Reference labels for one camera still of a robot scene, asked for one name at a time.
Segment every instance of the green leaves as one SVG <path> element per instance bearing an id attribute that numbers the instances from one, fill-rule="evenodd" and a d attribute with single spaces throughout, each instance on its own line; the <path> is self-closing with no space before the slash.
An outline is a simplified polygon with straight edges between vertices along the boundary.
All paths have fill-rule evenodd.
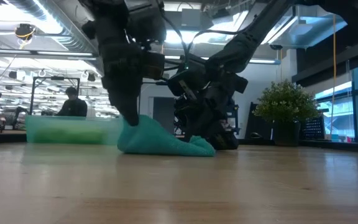
<path id="1" fill-rule="evenodd" d="M 272 86 L 262 92 L 259 101 L 260 104 L 253 114 L 266 121 L 304 121 L 318 115 L 314 95 L 288 80 L 281 83 L 272 82 Z"/>

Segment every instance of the potted plant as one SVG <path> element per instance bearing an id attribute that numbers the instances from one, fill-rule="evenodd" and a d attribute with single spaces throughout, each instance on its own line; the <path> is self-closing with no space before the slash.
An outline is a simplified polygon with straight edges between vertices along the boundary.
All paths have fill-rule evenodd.
<path id="1" fill-rule="evenodd" d="M 259 101 L 253 113 L 273 122 L 273 140 L 278 146 L 297 146 L 300 123 L 318 115 L 314 95 L 288 80 L 273 82 Z"/>

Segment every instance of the person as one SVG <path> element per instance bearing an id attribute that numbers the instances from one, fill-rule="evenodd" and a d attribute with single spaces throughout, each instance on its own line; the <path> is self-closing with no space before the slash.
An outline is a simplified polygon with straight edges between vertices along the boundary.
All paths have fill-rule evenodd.
<path id="1" fill-rule="evenodd" d="M 78 98 L 77 89 L 68 87 L 66 90 L 68 100 L 62 106 L 62 109 L 56 114 L 57 116 L 83 116 L 86 117 L 88 105 Z"/>

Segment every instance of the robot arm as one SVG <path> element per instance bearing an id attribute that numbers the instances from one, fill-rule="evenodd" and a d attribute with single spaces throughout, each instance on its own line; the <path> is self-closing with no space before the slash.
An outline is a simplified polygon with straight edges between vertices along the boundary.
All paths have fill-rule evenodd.
<path id="1" fill-rule="evenodd" d="M 103 58 L 103 87 L 110 102 L 130 125 L 139 122 L 137 97 L 144 77 L 158 79 L 164 56 L 148 52 L 150 44 L 165 40 L 163 4 L 155 0 L 128 7 L 124 0 L 79 0 L 95 17 L 83 27 L 89 38 L 97 38 Z M 245 69 L 257 47 L 287 10 L 295 4 L 320 5 L 342 16 L 358 29 L 358 0 L 271 0 L 245 29 L 207 61 L 188 55 L 188 65 L 169 79 L 168 87 L 179 96 L 175 116 L 186 129 L 204 138 L 216 137 L 223 108 L 234 91 L 243 92 L 247 81 L 236 75 Z"/>

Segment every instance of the dark hair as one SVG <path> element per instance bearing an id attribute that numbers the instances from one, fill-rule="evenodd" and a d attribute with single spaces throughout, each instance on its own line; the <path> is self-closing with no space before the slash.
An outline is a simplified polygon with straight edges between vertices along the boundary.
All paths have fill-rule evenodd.
<path id="1" fill-rule="evenodd" d="M 78 92 L 77 92 L 77 89 L 74 88 L 74 87 L 68 87 L 67 90 L 66 90 L 66 94 L 67 95 L 77 95 Z"/>

